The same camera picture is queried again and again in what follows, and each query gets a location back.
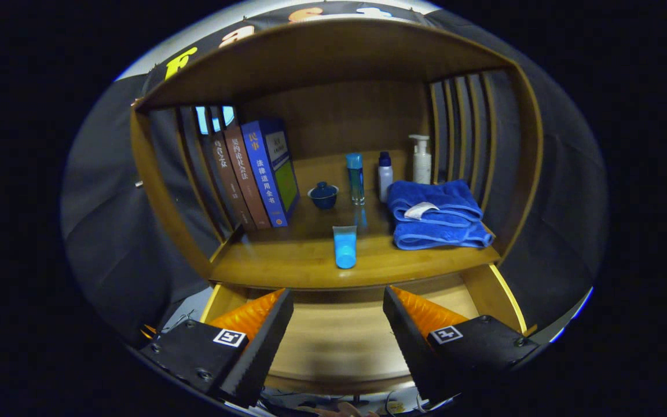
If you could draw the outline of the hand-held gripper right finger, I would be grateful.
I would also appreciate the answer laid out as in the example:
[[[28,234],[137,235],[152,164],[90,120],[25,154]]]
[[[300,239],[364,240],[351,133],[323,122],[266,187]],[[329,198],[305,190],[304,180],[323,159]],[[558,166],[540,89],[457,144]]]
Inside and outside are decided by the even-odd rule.
[[[538,343],[492,315],[467,319],[389,286],[382,309],[419,395],[440,402],[494,385],[540,352]]]

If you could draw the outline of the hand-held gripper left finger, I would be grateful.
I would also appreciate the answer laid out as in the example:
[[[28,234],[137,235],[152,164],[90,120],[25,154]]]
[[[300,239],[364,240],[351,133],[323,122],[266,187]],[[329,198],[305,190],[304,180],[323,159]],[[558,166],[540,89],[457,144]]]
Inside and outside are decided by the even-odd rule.
[[[252,407],[293,311],[292,291],[280,288],[209,324],[187,319],[156,334],[140,356],[201,395]]]

